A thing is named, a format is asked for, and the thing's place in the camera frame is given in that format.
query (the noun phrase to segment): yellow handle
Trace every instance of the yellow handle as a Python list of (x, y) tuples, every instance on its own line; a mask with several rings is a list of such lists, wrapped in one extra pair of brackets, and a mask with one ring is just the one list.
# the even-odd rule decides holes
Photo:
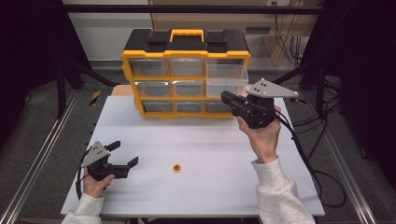
[(172, 30), (171, 42), (175, 35), (199, 35), (201, 41), (204, 42), (204, 30)]

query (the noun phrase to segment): yellow storage organizer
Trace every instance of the yellow storage organizer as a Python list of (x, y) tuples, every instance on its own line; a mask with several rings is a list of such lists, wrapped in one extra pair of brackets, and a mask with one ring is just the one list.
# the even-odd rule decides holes
[(250, 53), (239, 30), (135, 29), (121, 57), (146, 118), (231, 118), (220, 93), (242, 94), (248, 84)]

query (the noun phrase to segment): black backdrop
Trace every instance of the black backdrop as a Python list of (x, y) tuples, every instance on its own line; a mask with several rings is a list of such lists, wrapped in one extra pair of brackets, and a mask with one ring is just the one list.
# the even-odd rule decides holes
[[(0, 2), (0, 147), (23, 109), (27, 92), (56, 79), (61, 61), (73, 58), (91, 68), (68, 14), (40, 7), (49, 3), (63, 2)], [(64, 73), (69, 82), (80, 81), (78, 71), (67, 64)]]
[[(347, 10), (352, 1), (325, 1)], [(396, 189), (396, 1), (358, 0), (332, 35), (319, 65), (341, 78), (341, 103), (362, 152), (378, 162)], [(319, 16), (304, 53), (306, 63), (342, 13)], [(319, 65), (309, 76), (318, 74)]]

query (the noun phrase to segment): white wall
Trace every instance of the white wall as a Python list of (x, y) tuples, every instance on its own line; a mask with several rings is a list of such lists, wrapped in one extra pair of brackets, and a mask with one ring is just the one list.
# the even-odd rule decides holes
[[(148, 0), (64, 0), (64, 4), (148, 5)], [(150, 14), (69, 13), (90, 61), (120, 61), (133, 29), (152, 29)]]

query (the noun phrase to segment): gray floor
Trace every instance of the gray floor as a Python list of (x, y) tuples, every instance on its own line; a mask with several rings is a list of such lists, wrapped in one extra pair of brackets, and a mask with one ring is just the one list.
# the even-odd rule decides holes
[[(273, 67), (268, 59), (265, 47), (255, 36), (248, 40), (253, 59), (249, 71), (249, 81), (255, 82), (261, 77), (274, 80), (293, 65), (285, 63), (281, 67)], [(120, 69), (97, 70), (111, 80), (126, 83)], [(94, 123), (100, 116), (106, 97), (112, 88), (106, 87), (95, 80), (83, 76), (86, 85), (78, 91), (76, 105), (71, 111), (69, 119), (62, 128), (47, 160), (42, 167), (40, 175), (30, 191), (18, 216), (20, 223), (44, 223), (44, 220), (59, 223), (63, 217), (59, 215), (64, 203), (64, 195), (73, 182), (78, 161), (86, 148), (86, 143), (91, 139), (90, 133), (94, 130)], [(285, 83), (287, 88), (298, 90), (299, 77)], [(95, 105), (89, 105), (94, 91), (102, 93)], [(300, 99), (311, 96), (314, 91), (303, 92)], [(332, 98), (326, 94), (326, 100)], [(308, 104), (292, 103), (285, 101), (292, 122), (307, 119), (312, 110)], [(396, 194), (382, 175), (375, 161), (361, 157), (360, 146), (354, 133), (350, 130), (347, 120), (342, 115), (342, 108), (329, 115), (328, 130), (331, 132), (337, 147), (340, 149), (351, 173), (355, 177), (361, 192), (369, 204), (378, 223), (396, 223)], [(30, 92), (30, 101), (23, 109), (20, 120), (12, 130), (12, 135), (0, 150), (0, 212), (4, 212), (22, 183), (29, 168), (35, 161), (41, 146), (46, 140), (57, 114), (56, 83), (50, 82)], [(309, 129), (313, 125), (296, 127), (296, 132)], [(300, 133), (305, 153), (310, 148), (320, 133), (320, 128), (315, 127), (309, 132)], [(315, 170), (326, 172), (340, 180), (329, 155), (325, 141), (320, 141), (318, 149), (311, 159)], [(342, 199), (339, 187), (329, 178), (318, 175), (323, 187), (324, 203), (338, 203)], [(350, 200), (340, 208), (325, 207), (326, 216), (320, 217), (320, 223), (361, 223), (357, 216), (355, 206)]]

